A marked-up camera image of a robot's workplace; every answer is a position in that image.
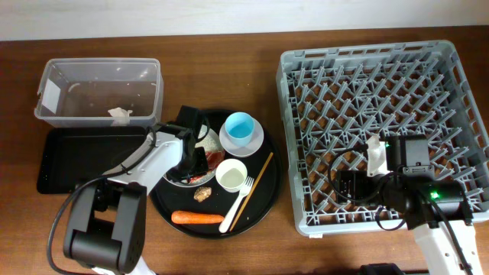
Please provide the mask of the grey plate with food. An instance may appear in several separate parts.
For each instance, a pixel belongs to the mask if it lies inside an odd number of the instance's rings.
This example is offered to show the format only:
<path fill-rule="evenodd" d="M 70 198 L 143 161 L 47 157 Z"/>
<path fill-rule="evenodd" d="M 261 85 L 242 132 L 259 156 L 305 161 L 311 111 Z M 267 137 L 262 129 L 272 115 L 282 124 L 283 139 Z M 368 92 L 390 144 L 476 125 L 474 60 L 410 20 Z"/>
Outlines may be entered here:
<path fill-rule="evenodd" d="M 225 150 L 221 145 L 219 136 L 216 134 L 216 132 L 205 125 L 201 127 L 199 138 L 203 137 L 207 131 L 208 133 L 205 138 L 196 144 L 196 147 L 203 147 L 205 150 L 209 168 L 206 174 L 201 176 L 193 176 L 189 182 L 187 180 L 180 180 L 178 182 L 169 180 L 167 175 L 164 175 L 164 179 L 167 182 L 179 187 L 196 187 L 207 183 L 215 176 L 215 169 L 224 160 Z"/>

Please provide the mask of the red snack wrapper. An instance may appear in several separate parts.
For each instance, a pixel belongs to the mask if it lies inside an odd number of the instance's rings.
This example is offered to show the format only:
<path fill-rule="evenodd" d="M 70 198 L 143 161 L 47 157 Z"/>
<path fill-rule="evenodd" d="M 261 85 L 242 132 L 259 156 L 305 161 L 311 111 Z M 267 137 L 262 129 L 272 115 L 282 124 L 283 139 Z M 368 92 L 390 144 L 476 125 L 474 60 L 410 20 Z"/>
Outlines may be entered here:
<path fill-rule="evenodd" d="M 202 176 L 194 176 L 190 183 L 194 186 L 201 185 L 211 180 L 215 175 L 215 169 L 224 160 L 225 152 L 223 150 L 206 151 L 206 159 L 208 162 L 208 172 Z"/>

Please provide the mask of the light blue plastic cup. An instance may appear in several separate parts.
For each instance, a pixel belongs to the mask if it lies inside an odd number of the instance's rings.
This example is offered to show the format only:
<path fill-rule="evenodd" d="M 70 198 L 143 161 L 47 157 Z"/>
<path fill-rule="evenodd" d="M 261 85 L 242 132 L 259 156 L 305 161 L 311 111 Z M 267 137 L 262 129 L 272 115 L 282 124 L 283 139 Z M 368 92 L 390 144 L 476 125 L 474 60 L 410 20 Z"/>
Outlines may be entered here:
<path fill-rule="evenodd" d="M 254 119 L 248 113 L 234 112 L 225 120 L 225 132 L 235 146 L 244 147 L 251 142 Z"/>

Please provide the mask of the white plastic cup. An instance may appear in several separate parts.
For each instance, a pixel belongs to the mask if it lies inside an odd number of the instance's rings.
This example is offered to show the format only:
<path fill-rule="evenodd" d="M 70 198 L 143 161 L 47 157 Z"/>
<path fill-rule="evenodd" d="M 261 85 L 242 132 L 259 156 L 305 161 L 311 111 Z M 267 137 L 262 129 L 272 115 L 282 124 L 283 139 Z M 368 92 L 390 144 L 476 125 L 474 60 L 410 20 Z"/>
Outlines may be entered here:
<path fill-rule="evenodd" d="M 236 193 L 245 184 L 247 167 L 237 159 L 223 160 L 215 170 L 218 184 L 229 193 Z"/>

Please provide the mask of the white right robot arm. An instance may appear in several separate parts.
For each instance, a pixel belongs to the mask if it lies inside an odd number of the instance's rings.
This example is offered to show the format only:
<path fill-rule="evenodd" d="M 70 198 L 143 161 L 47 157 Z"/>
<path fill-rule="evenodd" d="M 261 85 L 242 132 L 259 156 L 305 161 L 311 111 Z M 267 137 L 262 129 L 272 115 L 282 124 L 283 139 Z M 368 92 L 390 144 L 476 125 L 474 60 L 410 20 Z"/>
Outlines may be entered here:
<path fill-rule="evenodd" d="M 380 213 L 393 209 L 403 216 L 425 258 L 430 274 L 482 274 L 473 215 L 461 185 L 429 176 L 399 172 L 369 177 L 364 171 L 338 171 L 337 196 L 356 205 L 374 204 Z"/>

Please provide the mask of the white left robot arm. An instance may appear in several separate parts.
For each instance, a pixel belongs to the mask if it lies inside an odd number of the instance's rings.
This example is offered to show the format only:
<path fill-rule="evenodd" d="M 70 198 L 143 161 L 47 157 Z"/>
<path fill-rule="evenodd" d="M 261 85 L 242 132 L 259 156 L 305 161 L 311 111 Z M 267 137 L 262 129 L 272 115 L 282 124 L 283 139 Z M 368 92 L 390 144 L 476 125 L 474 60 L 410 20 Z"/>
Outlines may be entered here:
<path fill-rule="evenodd" d="M 206 172 L 197 143 L 208 126 L 203 112 L 182 106 L 175 121 L 149 128 L 127 159 L 77 187 L 59 210 L 70 212 L 64 256 L 96 273 L 150 274 L 142 257 L 147 196 L 164 176 L 188 180 Z"/>

